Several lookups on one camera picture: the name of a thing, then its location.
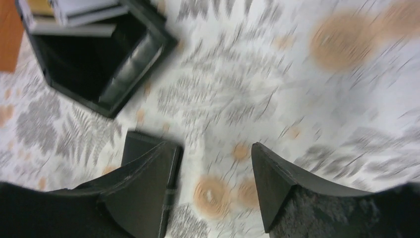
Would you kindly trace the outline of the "black leather card holder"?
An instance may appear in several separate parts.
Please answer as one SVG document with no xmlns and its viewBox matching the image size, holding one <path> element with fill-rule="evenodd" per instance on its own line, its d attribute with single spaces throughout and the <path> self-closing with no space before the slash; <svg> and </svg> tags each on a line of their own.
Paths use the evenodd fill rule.
<svg viewBox="0 0 420 238">
<path fill-rule="evenodd" d="M 125 230 L 136 238 L 163 238 L 175 203 L 184 148 L 140 131 L 126 135 L 121 164 L 142 169 L 123 191 L 118 209 Z"/>
</svg>

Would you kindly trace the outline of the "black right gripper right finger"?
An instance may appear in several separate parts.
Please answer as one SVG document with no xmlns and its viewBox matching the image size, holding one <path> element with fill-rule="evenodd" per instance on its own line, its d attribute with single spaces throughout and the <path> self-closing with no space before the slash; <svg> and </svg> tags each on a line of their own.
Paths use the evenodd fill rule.
<svg viewBox="0 0 420 238">
<path fill-rule="evenodd" d="M 252 145 L 264 230 L 272 238 L 417 238 L 420 185 L 380 192 L 346 187 Z"/>
</svg>

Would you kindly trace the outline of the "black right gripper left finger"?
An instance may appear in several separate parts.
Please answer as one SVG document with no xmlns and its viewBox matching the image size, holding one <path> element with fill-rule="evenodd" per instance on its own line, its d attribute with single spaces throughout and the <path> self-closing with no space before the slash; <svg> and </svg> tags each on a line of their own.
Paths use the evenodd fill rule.
<svg viewBox="0 0 420 238">
<path fill-rule="evenodd" d="M 134 238 L 118 209 L 125 188 L 142 172 L 137 162 L 74 189 L 37 191 L 0 184 L 3 238 Z"/>
</svg>

